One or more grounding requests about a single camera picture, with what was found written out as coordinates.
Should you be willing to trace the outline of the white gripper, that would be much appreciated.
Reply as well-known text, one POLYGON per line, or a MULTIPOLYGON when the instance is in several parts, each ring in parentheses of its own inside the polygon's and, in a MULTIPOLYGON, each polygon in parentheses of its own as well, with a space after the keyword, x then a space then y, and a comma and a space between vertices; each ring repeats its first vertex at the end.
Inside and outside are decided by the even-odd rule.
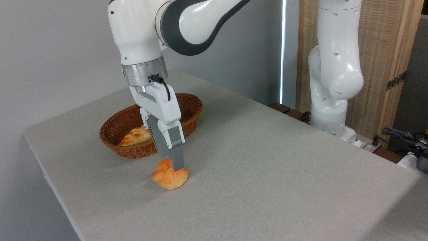
POLYGON ((139 93, 129 87, 140 108, 144 126, 150 131, 160 158, 170 158, 174 171, 184 168, 183 143, 185 143, 181 123, 181 111, 175 92, 167 85, 170 100, 163 84, 146 86, 146 92, 139 93))

